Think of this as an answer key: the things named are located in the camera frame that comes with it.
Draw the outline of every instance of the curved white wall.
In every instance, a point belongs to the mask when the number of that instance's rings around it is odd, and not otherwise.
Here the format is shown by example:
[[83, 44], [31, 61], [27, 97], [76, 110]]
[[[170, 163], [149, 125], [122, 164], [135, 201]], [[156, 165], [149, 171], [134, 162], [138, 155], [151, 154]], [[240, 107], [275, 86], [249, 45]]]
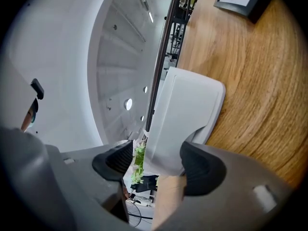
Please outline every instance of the curved white wall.
[[[145, 49], [151, 44], [149, 39], [155, 24], [140, 0], [113, 0], [107, 13], [97, 54], [97, 90], [109, 142], [138, 137], [140, 117], [147, 110], [147, 107], [140, 109], [144, 106], [141, 102], [148, 97], [142, 89], [151, 81], [139, 73], [154, 69], [153, 62], [140, 63], [148, 57]], [[124, 102], [129, 98], [133, 105], [127, 111]]]
[[111, 1], [29, 0], [4, 44], [25, 80], [37, 78], [45, 89], [28, 131], [62, 152], [108, 142], [98, 108], [95, 52]]

